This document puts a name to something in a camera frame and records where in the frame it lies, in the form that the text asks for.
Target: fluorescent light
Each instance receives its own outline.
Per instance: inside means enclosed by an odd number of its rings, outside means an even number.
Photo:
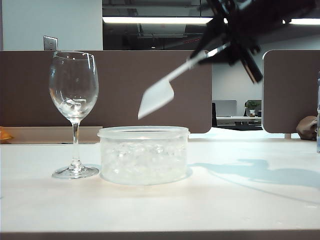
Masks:
[[[320,25],[319,18],[300,18],[300,19],[292,19],[290,24],[297,25]]]
[[[206,24],[211,17],[139,17],[139,16],[104,16],[109,24]]]

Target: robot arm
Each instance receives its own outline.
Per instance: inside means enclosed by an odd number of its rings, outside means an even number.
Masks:
[[[259,35],[285,27],[293,18],[301,18],[316,8],[319,0],[207,0],[214,14],[207,23],[191,58],[212,41],[229,43],[220,53],[208,57],[204,63],[229,63],[240,60],[253,83],[262,80],[262,74],[252,55],[260,51],[256,41]]]

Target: brown bag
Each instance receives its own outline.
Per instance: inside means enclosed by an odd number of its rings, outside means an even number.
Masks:
[[[317,139],[317,117],[306,116],[296,126],[296,132],[303,140]]]

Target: wall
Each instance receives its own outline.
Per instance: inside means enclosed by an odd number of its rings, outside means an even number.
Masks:
[[[261,72],[263,71],[263,55],[267,51],[274,49],[320,49],[320,35],[261,45],[261,52],[254,56],[255,62]],[[262,82],[252,84],[240,62],[232,67],[228,64],[214,64],[212,66],[212,99],[237,100],[237,115],[243,116],[246,100],[262,99]]]
[[[3,50],[102,50],[102,0],[2,0]]]
[[[4,49],[2,34],[2,0],[0,0],[0,51]]]

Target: desk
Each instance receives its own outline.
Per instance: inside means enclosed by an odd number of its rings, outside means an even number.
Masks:
[[[236,122],[256,122],[261,125],[262,118],[260,116],[217,116],[218,125],[235,125]]]
[[[2,240],[320,239],[315,141],[212,128],[190,135],[188,177],[152,186],[51,178],[70,144],[0,151]],[[99,154],[98,143],[80,145],[83,163]]]

